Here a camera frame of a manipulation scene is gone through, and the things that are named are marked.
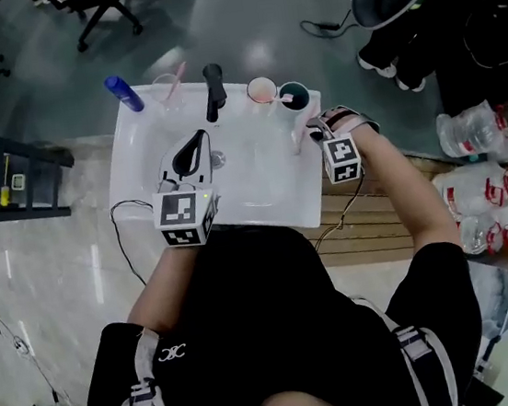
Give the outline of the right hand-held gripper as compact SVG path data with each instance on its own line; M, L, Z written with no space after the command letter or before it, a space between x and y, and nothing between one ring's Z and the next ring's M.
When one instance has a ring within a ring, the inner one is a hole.
M323 165L332 184L362 177L362 158L351 136L362 125L380 133L378 122L343 106L326 110L320 117L306 123L310 138L321 149Z

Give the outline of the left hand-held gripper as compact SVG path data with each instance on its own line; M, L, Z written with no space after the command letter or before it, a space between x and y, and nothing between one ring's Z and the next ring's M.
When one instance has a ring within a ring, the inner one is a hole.
M203 129L187 134L168 149L160 163L160 193L153 195L152 205L155 228L169 247L206 244L220 198L215 188L203 188L213 178L209 134ZM203 189L179 191L185 186Z

